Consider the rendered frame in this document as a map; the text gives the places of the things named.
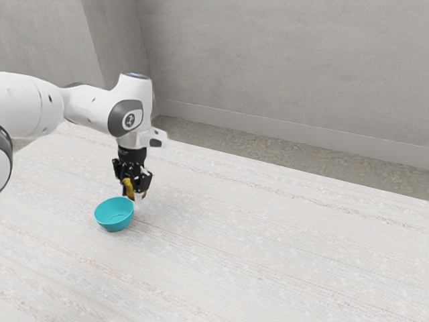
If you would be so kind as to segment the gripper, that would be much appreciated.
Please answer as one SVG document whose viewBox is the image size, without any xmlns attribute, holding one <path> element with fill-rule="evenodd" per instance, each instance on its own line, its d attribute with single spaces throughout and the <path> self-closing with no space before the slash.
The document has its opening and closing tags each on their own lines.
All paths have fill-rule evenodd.
<svg viewBox="0 0 429 322">
<path fill-rule="evenodd" d="M 135 193 L 145 194 L 153 178 L 153 174 L 144 165 L 147 148 L 134 150 L 118 146 L 117 153 L 118 157 L 112 159 L 115 177 L 120 182 L 124 178 L 130 178 L 132 185 L 135 185 Z"/>
</svg>

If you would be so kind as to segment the small yellow brown object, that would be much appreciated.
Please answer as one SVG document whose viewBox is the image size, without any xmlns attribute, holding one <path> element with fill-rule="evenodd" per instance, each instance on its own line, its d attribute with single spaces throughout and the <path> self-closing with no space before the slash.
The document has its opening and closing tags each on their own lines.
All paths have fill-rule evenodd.
<svg viewBox="0 0 429 322">
<path fill-rule="evenodd" d="M 140 202 L 147 195 L 147 191 L 144 191 L 142 193 L 135 192 L 130 178 L 124 178 L 122 180 L 122 186 L 123 186 L 123 196 L 127 197 L 131 201 Z"/>
</svg>

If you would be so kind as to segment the teal bowl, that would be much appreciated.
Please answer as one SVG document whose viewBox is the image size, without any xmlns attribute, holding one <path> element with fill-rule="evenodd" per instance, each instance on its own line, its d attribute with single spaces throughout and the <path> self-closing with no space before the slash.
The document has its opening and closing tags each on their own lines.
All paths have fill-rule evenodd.
<svg viewBox="0 0 429 322">
<path fill-rule="evenodd" d="M 127 197 L 112 197 L 97 205 L 93 217 L 105 230 L 121 231 L 131 223 L 134 210 L 134 202 Z"/>
</svg>

